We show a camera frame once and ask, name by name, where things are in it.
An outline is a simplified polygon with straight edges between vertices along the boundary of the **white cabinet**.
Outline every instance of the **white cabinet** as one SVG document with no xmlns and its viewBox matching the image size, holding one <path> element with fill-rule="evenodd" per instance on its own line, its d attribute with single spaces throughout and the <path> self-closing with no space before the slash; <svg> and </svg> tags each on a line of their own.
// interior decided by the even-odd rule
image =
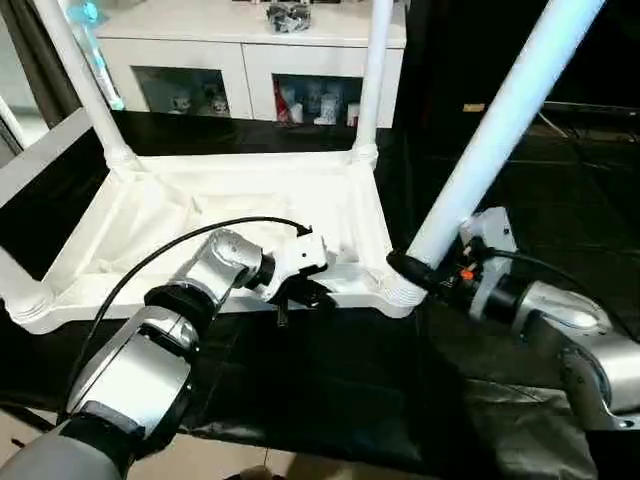
<svg viewBox="0 0 640 480">
<path fill-rule="evenodd" d="M 238 44 L 108 38 L 100 45 L 128 110 L 207 114 L 222 97 L 231 117 L 253 118 Z M 190 105 L 176 105 L 180 99 Z"/>
<path fill-rule="evenodd" d="M 296 90 L 296 101 L 304 103 L 308 96 L 305 80 L 316 77 L 324 85 L 342 83 L 339 89 L 344 98 L 342 115 L 345 117 L 345 106 L 358 102 L 362 89 L 362 77 L 366 62 L 365 48 L 335 47 L 301 47 L 283 45 L 243 45 L 247 79 L 253 105 L 253 117 L 256 120 L 276 120 L 276 103 L 274 100 L 274 80 L 279 78 L 290 85 L 297 84 L 302 88 Z M 382 96 L 378 114 L 378 126 L 391 127 L 396 106 L 396 93 L 400 81 L 402 66 L 402 50 L 387 49 Z M 340 78 L 355 78 L 357 82 L 340 82 Z"/>
<path fill-rule="evenodd" d="M 147 0 L 97 32 L 125 107 L 276 120 L 274 88 L 309 108 L 309 85 L 338 92 L 339 123 L 360 99 L 369 1 L 314 4 L 306 31 L 274 34 L 267 4 L 232 0 Z M 391 127 L 406 44 L 404 6 L 394 5 L 378 125 Z"/>
</svg>

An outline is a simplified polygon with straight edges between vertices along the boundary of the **metal bracket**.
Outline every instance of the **metal bracket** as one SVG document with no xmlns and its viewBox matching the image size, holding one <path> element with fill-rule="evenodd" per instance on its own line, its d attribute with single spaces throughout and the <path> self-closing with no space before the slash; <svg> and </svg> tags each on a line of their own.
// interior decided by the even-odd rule
<svg viewBox="0 0 640 480">
<path fill-rule="evenodd" d="M 472 238 L 480 237 L 488 247 L 508 252 L 517 250 L 511 231 L 511 224 L 504 207 L 494 207 L 472 216 L 460 227 L 460 239 L 467 245 Z M 484 318 L 484 308 L 489 295 L 500 278 L 511 271 L 511 260 L 508 258 L 491 258 L 482 265 L 482 280 L 473 297 L 469 315 L 475 320 Z"/>
</svg>

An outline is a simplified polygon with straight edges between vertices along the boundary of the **red object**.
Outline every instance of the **red object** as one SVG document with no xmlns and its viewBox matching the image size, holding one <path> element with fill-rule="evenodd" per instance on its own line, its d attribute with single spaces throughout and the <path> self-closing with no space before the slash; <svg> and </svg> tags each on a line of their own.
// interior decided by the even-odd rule
<svg viewBox="0 0 640 480">
<path fill-rule="evenodd" d="M 284 123 L 290 122 L 289 107 L 287 106 L 287 102 L 284 101 L 284 97 L 280 91 L 280 82 L 277 80 L 273 81 L 273 94 L 276 97 L 276 114 L 278 121 Z"/>
</svg>

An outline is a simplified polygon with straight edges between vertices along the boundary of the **black cable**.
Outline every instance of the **black cable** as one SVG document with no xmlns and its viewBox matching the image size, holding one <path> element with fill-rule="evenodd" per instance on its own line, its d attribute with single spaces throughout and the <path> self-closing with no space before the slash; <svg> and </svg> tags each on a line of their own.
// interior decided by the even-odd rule
<svg viewBox="0 0 640 480">
<path fill-rule="evenodd" d="M 592 301 L 594 301 L 595 303 L 600 305 L 600 308 L 602 308 L 605 311 L 605 313 L 607 314 L 607 316 L 609 317 L 609 319 L 611 320 L 612 323 L 616 324 L 634 342 L 638 342 L 638 340 L 636 339 L 636 337 L 633 334 L 633 332 L 631 331 L 631 329 L 620 318 L 620 316 L 618 316 L 618 314 L 615 312 L 615 310 L 610 308 L 610 306 L 607 305 L 607 303 L 604 302 L 601 298 L 599 298 L 596 295 L 594 295 L 589 287 L 587 287 L 584 283 L 582 283 L 576 277 L 571 275 L 569 272 L 567 272 L 567 271 L 565 271 L 565 270 L 563 270 L 563 269 L 561 269 L 559 267 L 556 267 L 555 265 L 547 263 L 544 260 L 540 260 L 539 258 L 535 258 L 535 257 L 532 257 L 530 255 L 526 255 L 526 254 L 520 253 L 520 252 L 507 252 L 506 250 L 498 250 L 498 249 L 489 247 L 483 253 L 485 255 L 487 255 L 488 257 L 510 258 L 512 260 L 515 260 L 515 261 L 529 263 L 531 265 L 536 265 L 538 267 L 545 268 L 545 269 L 555 273 L 559 277 L 562 277 L 566 281 L 570 282 L 574 287 L 576 287 L 580 291 L 579 293 L 581 293 L 585 297 L 591 299 Z"/>
<path fill-rule="evenodd" d="M 67 387 L 65 389 L 64 397 L 62 399 L 62 404 L 59 406 L 59 409 L 58 409 L 58 420 L 57 420 L 58 425 L 66 418 L 65 408 L 67 406 L 67 402 L 69 401 L 69 397 L 71 396 L 71 391 L 73 390 L 73 385 L 76 381 L 76 378 L 78 377 L 78 375 L 80 374 L 80 371 L 84 367 L 85 357 L 87 355 L 87 351 L 89 349 L 91 340 L 93 339 L 96 332 L 98 331 L 98 325 L 104 318 L 105 314 L 107 313 L 107 310 L 111 306 L 111 303 L 113 303 L 113 300 L 116 298 L 118 293 L 120 293 L 120 291 L 134 277 L 134 275 L 136 275 L 140 270 L 142 270 L 149 263 L 154 261 L 156 258 L 158 258 L 160 255 L 162 255 L 166 251 L 172 249 L 176 245 L 182 242 L 185 242 L 193 237 L 202 235 L 203 233 L 207 233 L 212 230 L 216 230 L 218 228 L 230 227 L 231 225 L 238 225 L 240 223 L 253 223 L 253 222 L 273 222 L 273 223 L 281 223 L 283 225 L 289 225 L 291 227 L 295 227 L 298 230 L 299 236 L 305 235 L 307 233 L 311 233 L 310 228 L 305 227 L 300 223 L 294 222 L 293 220 L 287 220 L 286 218 L 266 217 L 266 216 L 242 217 L 242 218 L 236 218 L 233 220 L 226 220 L 224 222 L 213 223 L 211 225 L 207 225 L 205 227 L 201 227 L 196 230 L 193 230 L 189 233 L 186 233 L 184 235 L 181 235 L 180 237 L 177 237 L 171 240 L 169 243 L 163 245 L 162 247 L 158 248 L 157 250 L 155 250 L 145 258 L 143 258 L 136 266 L 134 266 L 131 270 L 129 270 L 120 279 L 120 281 L 116 284 L 115 287 L 113 287 L 111 292 L 109 292 L 109 295 L 107 295 L 104 302 L 102 302 L 102 305 L 98 309 L 98 312 L 96 313 L 96 316 L 93 319 L 91 330 L 89 331 L 89 334 L 87 335 L 87 337 L 84 339 L 82 347 L 80 348 L 80 352 L 78 353 L 78 356 L 76 357 L 75 361 L 73 362 L 73 365 L 71 366 L 71 372 L 69 374 L 69 380 L 68 380 Z"/>
</svg>

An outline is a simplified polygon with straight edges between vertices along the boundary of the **figurine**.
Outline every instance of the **figurine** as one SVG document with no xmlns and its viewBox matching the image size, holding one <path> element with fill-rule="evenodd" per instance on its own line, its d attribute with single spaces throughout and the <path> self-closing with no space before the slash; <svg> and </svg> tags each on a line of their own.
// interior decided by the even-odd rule
<svg viewBox="0 0 640 480">
<path fill-rule="evenodd" d="M 169 113 L 174 115 L 184 115 L 191 109 L 191 97 L 186 92 L 173 97 L 171 103 L 173 110 L 169 110 Z"/>
</svg>

